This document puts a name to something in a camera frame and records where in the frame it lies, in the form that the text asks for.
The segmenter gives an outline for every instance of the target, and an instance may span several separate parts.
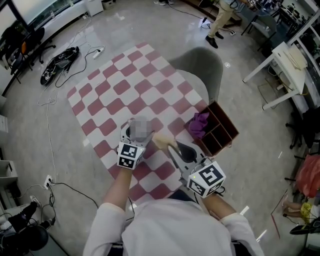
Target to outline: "standing person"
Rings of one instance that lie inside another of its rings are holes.
[[[165,6],[166,5],[166,0],[159,0],[159,1],[154,1],[156,5],[160,6]],[[173,5],[175,2],[174,0],[168,0],[169,5]]]
[[[132,170],[118,176],[97,210],[83,256],[263,256],[247,219],[218,195],[202,200],[209,212],[184,192],[142,203],[126,221]]]
[[[236,11],[242,11],[244,4],[247,3],[247,0],[220,0],[219,1],[219,13],[213,24],[210,26],[210,31],[205,37],[205,40],[214,47],[218,48],[218,45],[215,40],[215,36],[219,39],[224,39],[224,37],[218,32],[231,18],[232,13]]]

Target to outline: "purple cloth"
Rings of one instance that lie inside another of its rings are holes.
[[[202,139],[206,132],[204,128],[207,126],[207,118],[209,113],[195,113],[193,120],[189,123],[189,131],[192,132],[197,138]]]

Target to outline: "checkered rug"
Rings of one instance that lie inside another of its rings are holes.
[[[206,103],[149,44],[141,43],[92,72],[67,94],[85,135],[111,175],[117,177],[121,128],[145,116],[156,132],[192,142],[184,125]],[[151,141],[133,171],[130,197],[136,204],[161,199],[181,183],[180,172]]]

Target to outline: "wooden compartment organizer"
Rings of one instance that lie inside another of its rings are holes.
[[[207,156],[217,155],[225,146],[230,145],[239,134],[238,130],[231,122],[226,113],[222,110],[217,102],[212,102],[201,114],[209,113],[207,118],[208,124],[204,128],[205,135],[203,138],[196,137],[189,130],[189,120],[185,128],[190,133],[194,142],[203,150]]]

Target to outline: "white sleeve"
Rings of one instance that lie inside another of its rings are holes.
[[[254,253],[252,256],[264,256],[264,252],[257,242],[248,220],[244,216],[239,213],[233,213],[222,218],[220,222],[229,231],[231,240],[241,242],[249,252]]]
[[[112,243],[121,240],[125,218],[123,209],[111,203],[103,203],[96,212],[83,256],[107,255]]]

